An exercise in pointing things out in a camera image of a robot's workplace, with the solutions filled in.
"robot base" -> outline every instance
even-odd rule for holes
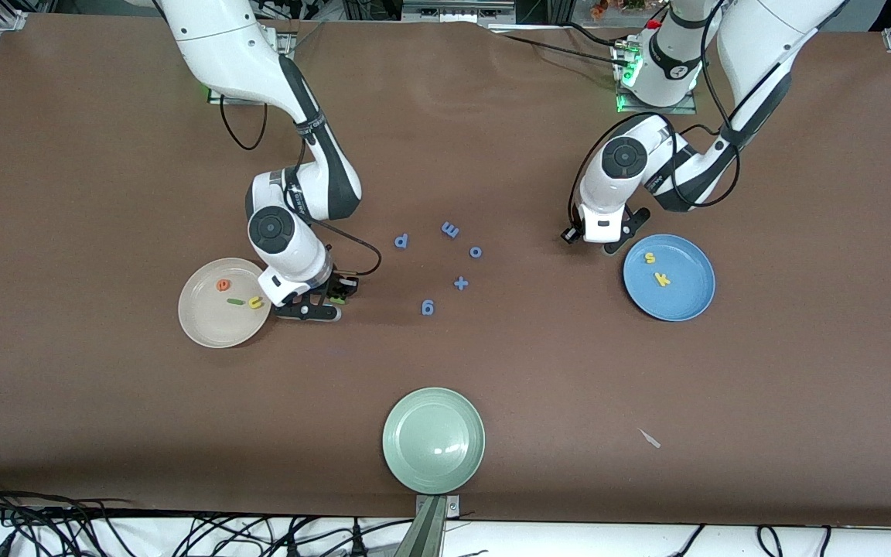
[[[357,293],[358,288],[358,278],[347,278],[333,272],[325,285],[296,296],[285,306],[273,306],[273,314],[284,320],[339,321],[343,316],[342,310],[332,304],[341,306],[346,303],[347,297]]]
[[[696,101],[689,92],[672,106],[653,106],[641,102],[633,92],[618,83],[618,112],[658,112],[659,114],[696,114]]]

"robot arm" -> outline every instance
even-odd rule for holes
[[[302,219],[342,219],[360,204],[360,179],[301,70],[263,36],[247,0],[162,0],[181,56],[209,88],[276,106],[294,120],[314,162],[262,173],[247,193],[248,236],[268,269],[259,279],[275,306],[332,275],[322,242]]]
[[[700,41],[704,32],[710,34],[708,26],[713,27],[713,19],[720,15],[713,0],[699,2],[708,5],[706,11],[713,17],[696,22],[684,19],[688,17],[685,14],[701,15],[704,10],[703,6],[694,10],[694,2],[682,0],[672,6],[658,32],[643,32],[647,35],[641,39],[643,49],[651,51],[643,56],[643,66],[633,79],[633,92],[646,102],[678,101],[699,71]],[[842,3],[739,0],[729,6],[717,32],[721,64],[735,95],[736,108],[729,124],[722,125],[717,140],[701,154],[674,133],[664,116],[641,113],[630,118],[587,166],[574,200],[574,226],[563,237],[572,242],[582,233],[587,242],[618,242],[626,201],[639,186],[646,187],[669,211],[685,212],[702,206],[731,162],[788,92],[796,54]],[[684,11],[673,15],[680,9]],[[658,39],[659,32],[664,39]],[[661,61],[662,56],[654,54],[656,49],[673,53],[673,61],[685,60],[686,66]],[[689,68],[690,64],[694,69],[683,70],[682,75],[675,70]],[[655,82],[665,94],[650,96]]]

